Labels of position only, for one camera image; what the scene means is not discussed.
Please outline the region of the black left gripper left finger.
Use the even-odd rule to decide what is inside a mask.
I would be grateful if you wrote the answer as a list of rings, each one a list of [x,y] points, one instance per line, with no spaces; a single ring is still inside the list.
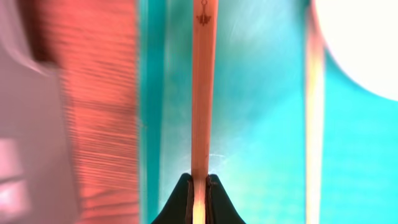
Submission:
[[[184,173],[152,224],[192,224],[193,201],[193,178],[190,174]]]

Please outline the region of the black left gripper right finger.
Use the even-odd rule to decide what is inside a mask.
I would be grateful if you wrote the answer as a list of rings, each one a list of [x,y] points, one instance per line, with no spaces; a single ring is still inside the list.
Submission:
[[[245,224],[239,216],[219,177],[210,174],[206,178],[206,224]]]

